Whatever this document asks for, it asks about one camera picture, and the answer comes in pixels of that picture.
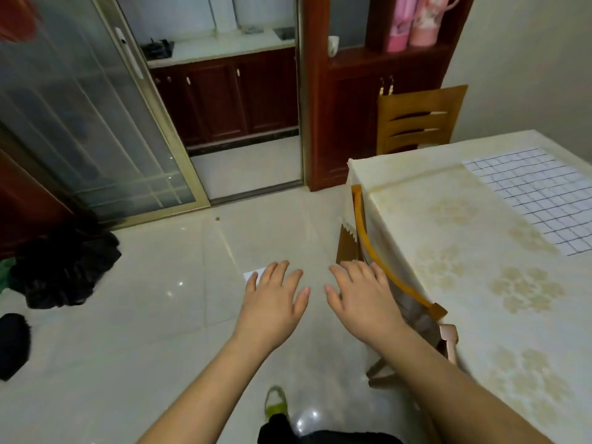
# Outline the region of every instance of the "grid paper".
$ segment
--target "grid paper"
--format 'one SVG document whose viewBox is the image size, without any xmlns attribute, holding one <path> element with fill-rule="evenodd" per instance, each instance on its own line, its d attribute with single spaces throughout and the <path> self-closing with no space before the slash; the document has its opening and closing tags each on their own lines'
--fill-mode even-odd
<svg viewBox="0 0 592 444">
<path fill-rule="evenodd" d="M 465 167 L 569 256 L 592 250 L 592 180 L 540 148 Z"/>
</svg>

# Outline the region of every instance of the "yellow-green sandal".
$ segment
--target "yellow-green sandal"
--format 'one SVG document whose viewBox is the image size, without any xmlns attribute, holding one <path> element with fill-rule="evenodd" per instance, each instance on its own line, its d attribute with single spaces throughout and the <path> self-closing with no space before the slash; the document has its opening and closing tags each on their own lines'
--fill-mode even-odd
<svg viewBox="0 0 592 444">
<path fill-rule="evenodd" d="M 268 406 L 267 402 L 269 402 L 269 395 L 274 391 L 282 401 L 278 404 Z M 283 414 L 286 419 L 288 419 L 288 422 L 290 421 L 290 417 L 288 416 L 288 401 L 286 401 L 286 394 L 284 390 L 277 385 L 272 386 L 267 392 L 267 396 L 265 396 L 265 420 L 269 422 L 269 418 L 271 418 L 274 414 Z"/>
</svg>

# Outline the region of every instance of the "tiled floor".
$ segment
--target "tiled floor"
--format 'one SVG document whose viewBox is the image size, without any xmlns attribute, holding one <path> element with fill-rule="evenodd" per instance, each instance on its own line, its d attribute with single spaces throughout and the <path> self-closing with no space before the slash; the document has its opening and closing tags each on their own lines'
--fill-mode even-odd
<svg viewBox="0 0 592 444">
<path fill-rule="evenodd" d="M 374 431 L 424 442 L 405 392 L 368 388 L 368 351 L 326 304 L 343 197 L 343 187 L 298 188 L 118 231 L 123 256 L 83 306 L 28 311 L 22 296 L 4 291 L 0 314 L 26 316 L 33 351 L 0 385 L 0 442 L 133 443 L 230 336 L 242 274 L 282 259 L 304 269 L 307 312 L 261 367 L 219 442 L 256 442 L 272 384 L 285 388 L 302 433 Z"/>
<path fill-rule="evenodd" d="M 302 178 L 299 135 L 195 156 L 191 162 L 210 199 Z"/>
</svg>

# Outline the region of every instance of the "dining table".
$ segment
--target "dining table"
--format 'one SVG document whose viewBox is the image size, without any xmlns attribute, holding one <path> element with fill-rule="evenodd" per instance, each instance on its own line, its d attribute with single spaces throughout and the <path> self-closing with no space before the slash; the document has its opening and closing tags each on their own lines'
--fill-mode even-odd
<svg viewBox="0 0 592 444">
<path fill-rule="evenodd" d="M 462 368 L 551 440 L 591 443 L 592 221 L 562 247 L 474 164 L 532 150 L 578 175 L 592 212 L 592 166 L 534 130 L 350 160 L 348 184 L 384 264 L 448 311 Z M 342 219 L 354 233 L 350 196 Z"/>
</svg>

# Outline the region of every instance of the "sink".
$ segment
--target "sink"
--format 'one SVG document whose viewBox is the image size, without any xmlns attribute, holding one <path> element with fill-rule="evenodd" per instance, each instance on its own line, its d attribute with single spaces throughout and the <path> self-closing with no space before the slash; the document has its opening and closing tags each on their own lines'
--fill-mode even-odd
<svg viewBox="0 0 592 444">
<path fill-rule="evenodd" d="M 296 28 L 294 27 L 274 28 L 273 32 L 280 40 L 294 40 L 296 38 Z"/>
</svg>

